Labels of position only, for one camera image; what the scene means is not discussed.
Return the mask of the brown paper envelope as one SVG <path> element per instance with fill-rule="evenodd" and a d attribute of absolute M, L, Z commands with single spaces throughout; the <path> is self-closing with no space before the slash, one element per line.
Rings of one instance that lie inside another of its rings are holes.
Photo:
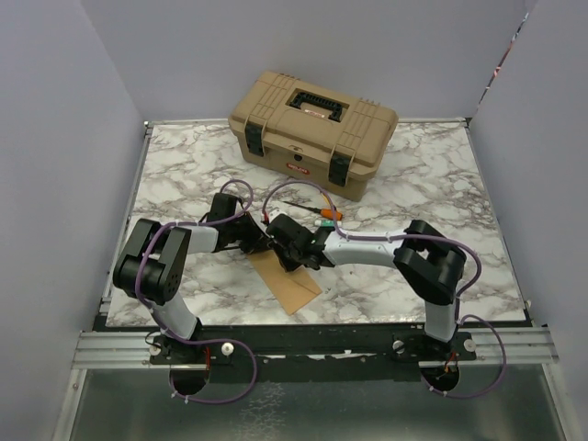
<path fill-rule="evenodd" d="M 322 293 L 304 267 L 286 272 L 273 251 L 249 254 L 248 259 L 287 315 L 292 315 Z"/>

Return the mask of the green white glue stick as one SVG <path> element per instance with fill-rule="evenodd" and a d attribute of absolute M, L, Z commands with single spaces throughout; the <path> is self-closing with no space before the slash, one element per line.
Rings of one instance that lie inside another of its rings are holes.
<path fill-rule="evenodd" d="M 316 227 L 333 227 L 334 222 L 332 220 L 316 220 L 314 225 Z"/>

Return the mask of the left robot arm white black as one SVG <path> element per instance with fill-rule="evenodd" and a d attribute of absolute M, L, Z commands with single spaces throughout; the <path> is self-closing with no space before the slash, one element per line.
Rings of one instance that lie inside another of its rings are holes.
<path fill-rule="evenodd" d="M 161 334 L 151 343 L 152 355 L 189 363 L 209 355 L 212 342 L 199 337 L 201 320 L 187 307 L 179 286 L 190 254 L 215 254 L 236 248 L 244 254 L 270 249 L 270 238 L 243 200 L 226 193 L 213 197 L 201 222 L 164 226 L 140 219 L 115 264 L 113 284 L 148 308 Z"/>

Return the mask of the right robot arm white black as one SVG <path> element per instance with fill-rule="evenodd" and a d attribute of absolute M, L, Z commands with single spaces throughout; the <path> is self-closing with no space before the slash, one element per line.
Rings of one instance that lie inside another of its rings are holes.
<path fill-rule="evenodd" d="M 287 272 L 301 266 L 319 270 L 344 265 L 381 266 L 400 272 L 424 301 L 424 352 L 442 359 L 456 345 L 458 282 L 467 257 L 459 246 L 423 220 L 403 232 L 373 235 L 339 232 L 334 227 L 316 231 L 286 214 L 269 222 L 266 234 L 278 261 Z"/>

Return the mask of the tan plastic toolbox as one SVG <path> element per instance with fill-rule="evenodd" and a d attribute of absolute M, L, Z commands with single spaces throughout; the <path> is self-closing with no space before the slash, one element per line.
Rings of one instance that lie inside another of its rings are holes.
<path fill-rule="evenodd" d="M 246 162 L 359 201 L 399 116 L 378 102 L 265 71 L 228 122 Z"/>

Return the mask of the orange handled screwdriver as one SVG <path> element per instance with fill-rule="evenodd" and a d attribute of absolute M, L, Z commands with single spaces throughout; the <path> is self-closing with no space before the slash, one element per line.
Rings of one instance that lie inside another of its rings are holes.
<path fill-rule="evenodd" d="M 337 209 L 322 209 L 322 208 L 308 207 L 308 206 L 300 205 L 298 203 L 291 202 L 291 201 L 286 201 L 286 204 L 288 204 L 292 207 L 304 209 L 309 212 L 318 214 L 327 220 L 341 221 L 343 219 L 343 214 L 340 211 L 338 211 Z"/>

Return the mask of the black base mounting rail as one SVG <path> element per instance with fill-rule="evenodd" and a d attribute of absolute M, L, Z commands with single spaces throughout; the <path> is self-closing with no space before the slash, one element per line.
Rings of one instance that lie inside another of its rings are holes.
<path fill-rule="evenodd" d="M 418 381 L 426 370 L 473 361 L 470 333 L 437 343 L 416 325 L 205 326 L 187 345 L 158 332 L 88 333 L 77 363 L 90 368 L 152 368 L 170 372 L 181 388 L 205 383 Z"/>

